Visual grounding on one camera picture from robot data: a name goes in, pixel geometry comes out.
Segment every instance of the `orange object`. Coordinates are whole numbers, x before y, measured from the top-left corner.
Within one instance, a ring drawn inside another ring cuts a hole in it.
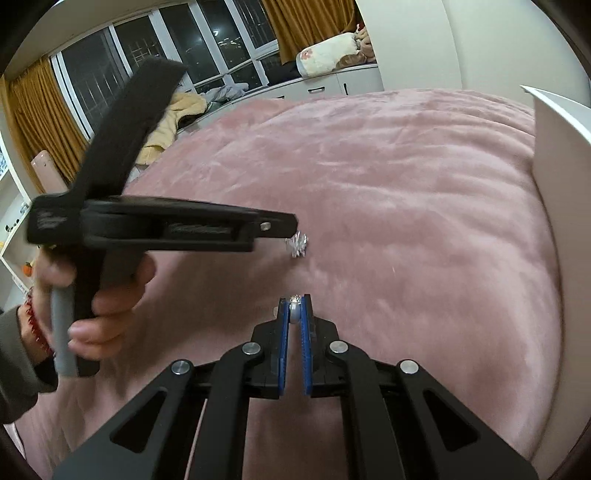
[[[29,262],[25,262],[25,264],[22,266],[22,272],[25,274],[25,277],[33,276],[33,267]]]

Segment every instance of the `pink blanket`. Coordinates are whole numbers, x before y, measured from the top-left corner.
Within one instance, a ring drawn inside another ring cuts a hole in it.
[[[262,100],[177,141],[129,189],[294,212],[310,237],[253,254],[156,254],[125,350],[19,422],[43,478],[169,362],[218,359],[280,296],[380,361],[414,358],[524,455],[543,431],[561,344],[557,263],[531,177],[532,112],[473,92]],[[345,478],[339,405],[254,401],[245,479]]]

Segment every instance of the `curtain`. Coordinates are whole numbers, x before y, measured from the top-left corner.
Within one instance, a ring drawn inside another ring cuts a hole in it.
[[[63,177],[71,182],[87,147],[57,85],[47,57],[11,82],[9,101],[24,139],[25,159],[47,150]]]
[[[354,0],[262,0],[279,44],[281,62],[304,48],[356,26]]]
[[[25,165],[25,170],[27,171],[29,178],[33,181],[35,188],[39,191],[39,193],[45,193],[45,190],[39,181],[39,177],[37,177],[37,174],[31,165],[30,160],[32,159],[28,160],[28,149],[25,147],[25,139],[22,137],[21,129],[18,127],[17,120],[14,116],[14,112],[12,111],[12,106],[9,101],[8,83],[4,78],[4,75],[0,77],[0,99],[2,101],[2,108],[4,109],[6,123],[8,124],[8,133],[12,138],[14,147],[17,149],[18,156]]]

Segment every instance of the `gray sleeve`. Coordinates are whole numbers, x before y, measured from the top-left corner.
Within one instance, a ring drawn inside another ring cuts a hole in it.
[[[38,376],[22,344],[17,308],[0,315],[0,423],[12,423],[57,388],[56,375]]]

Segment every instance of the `white shelf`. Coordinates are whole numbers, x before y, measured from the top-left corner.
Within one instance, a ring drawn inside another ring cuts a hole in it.
[[[0,265],[0,307],[4,311],[20,305],[25,300],[25,294],[12,278],[12,274]]]
[[[12,229],[2,250],[0,258],[20,288],[28,290],[33,286],[33,279],[26,277],[22,272],[22,266],[26,262],[32,262],[38,253],[38,247],[27,242],[27,214],[22,221]]]
[[[6,225],[12,227],[19,220],[22,221],[21,207],[24,203],[17,184],[14,182],[10,172],[0,178],[0,241],[6,242],[9,233]]]

